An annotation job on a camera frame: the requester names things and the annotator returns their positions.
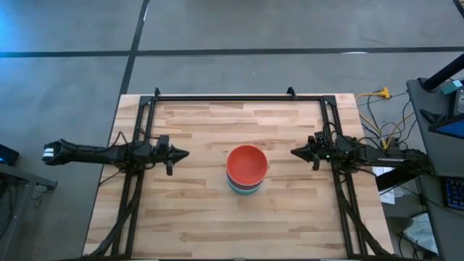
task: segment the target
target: small black box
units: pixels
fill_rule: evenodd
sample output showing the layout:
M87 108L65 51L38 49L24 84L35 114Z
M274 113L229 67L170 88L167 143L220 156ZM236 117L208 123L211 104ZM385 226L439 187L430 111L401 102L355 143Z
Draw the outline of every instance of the small black box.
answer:
M20 154L15 150L0 144L0 164L14 166L19 156Z

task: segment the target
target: concrete floor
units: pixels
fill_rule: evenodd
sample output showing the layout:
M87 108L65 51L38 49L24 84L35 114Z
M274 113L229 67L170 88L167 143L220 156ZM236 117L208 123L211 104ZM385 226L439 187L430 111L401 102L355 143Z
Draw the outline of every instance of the concrete floor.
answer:
M3 0L0 52L127 51L141 6L142 0ZM464 20L451 0L151 0L145 21L140 50L464 46ZM372 99L383 124L400 120L406 80L428 77L458 55L137 57L128 93L154 87L166 94L282 93L293 86L299 93L359 94L387 86L399 96ZM28 209L17 260L80 256L102 167L48 167L42 148L58 138L106 145L127 63L127 57L0 58L0 143L21 153L20 169L59 181L38 210ZM365 105L360 110L367 113ZM423 149L417 128L413 134L409 146ZM393 217L421 208L411 196L385 210Z

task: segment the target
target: butcher block tabletop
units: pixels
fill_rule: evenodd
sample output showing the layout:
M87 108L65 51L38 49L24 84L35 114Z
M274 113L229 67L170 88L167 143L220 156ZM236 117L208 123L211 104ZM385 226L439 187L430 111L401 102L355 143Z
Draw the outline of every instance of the butcher block tabletop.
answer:
M363 137L355 96L334 95L344 134ZM132 138L139 97L121 96L111 143L119 131ZM158 101L152 136L169 134L172 144L190 155L174 166L173 176L163 164L146 171L132 258L346 257L330 165L321 162L314 171L290 154L322 124L316 101ZM228 153L242 144L259 147L269 162L252 195L232 191L225 174ZM104 166L101 179L116 172ZM99 187L84 254L115 224L124 175ZM361 172L353 178L362 221L393 252L375 178Z

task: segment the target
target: red bowl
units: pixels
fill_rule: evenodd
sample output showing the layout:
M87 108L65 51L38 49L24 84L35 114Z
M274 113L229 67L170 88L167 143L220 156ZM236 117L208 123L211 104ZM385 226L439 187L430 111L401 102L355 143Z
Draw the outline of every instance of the red bowl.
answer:
M227 174L235 183L253 186L261 182L268 171L268 159L260 149L251 145L235 148L227 158Z

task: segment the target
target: teal bowl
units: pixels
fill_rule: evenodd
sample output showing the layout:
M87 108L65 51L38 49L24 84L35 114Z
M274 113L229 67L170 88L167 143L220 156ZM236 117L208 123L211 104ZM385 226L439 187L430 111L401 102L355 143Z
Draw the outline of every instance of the teal bowl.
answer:
M258 186L255 187L255 188L245 190L245 189L241 189L241 188L235 187L235 186L229 181L229 179L227 179L227 184L229 184L229 186L231 187L231 189L232 189L233 191L235 191L236 193L241 194L241 195L250 195L250 194L253 194L254 192L256 192L256 191L257 191L258 189L260 189L260 187L261 187L261 184L260 184L260 185L258 185Z

